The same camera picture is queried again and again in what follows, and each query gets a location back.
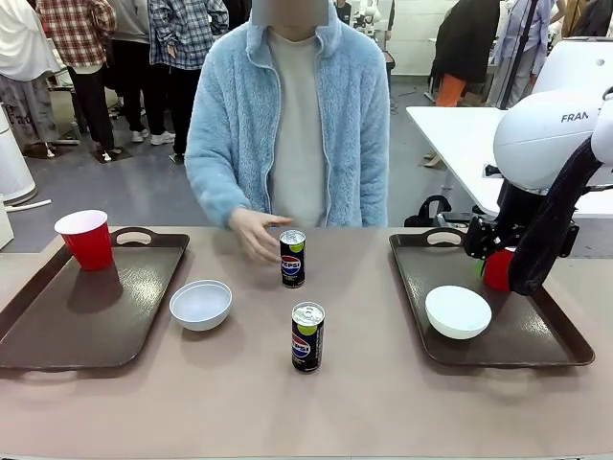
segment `pepsi logo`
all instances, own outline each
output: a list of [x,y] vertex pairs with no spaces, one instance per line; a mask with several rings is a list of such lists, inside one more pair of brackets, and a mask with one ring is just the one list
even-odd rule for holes
[[300,271],[300,259],[294,256],[281,256],[281,271],[284,275],[293,276]]
[[295,333],[291,335],[291,348],[295,357],[307,357],[310,353],[310,345]]

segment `orange pants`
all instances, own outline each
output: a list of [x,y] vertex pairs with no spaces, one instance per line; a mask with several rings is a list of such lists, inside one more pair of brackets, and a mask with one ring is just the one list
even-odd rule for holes
[[444,74],[439,96],[437,97],[437,107],[456,107],[462,97],[462,92],[466,82],[456,79],[452,75]]

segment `bowl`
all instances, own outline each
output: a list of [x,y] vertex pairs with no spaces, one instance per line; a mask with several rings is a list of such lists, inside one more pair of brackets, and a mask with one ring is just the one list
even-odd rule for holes
[[209,331],[226,319],[232,291],[214,280],[194,281],[177,290],[170,299],[172,317],[190,331]]
[[491,321],[486,299],[459,286],[432,289],[425,298],[425,311],[434,329],[457,340],[479,335]]

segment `beige tabletop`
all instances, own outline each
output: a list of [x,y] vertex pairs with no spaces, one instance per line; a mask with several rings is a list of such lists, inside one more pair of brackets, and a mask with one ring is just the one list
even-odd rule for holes
[[[171,290],[217,279],[234,292],[209,333],[170,321],[119,371],[0,374],[0,452],[73,458],[533,457],[613,451],[613,262],[559,261],[548,290],[596,351],[585,368],[459,370],[420,345],[391,259],[406,229],[309,230],[306,283],[244,261],[233,237],[189,233]],[[53,254],[0,256],[0,305]],[[326,309],[323,365],[293,370],[290,311]]]

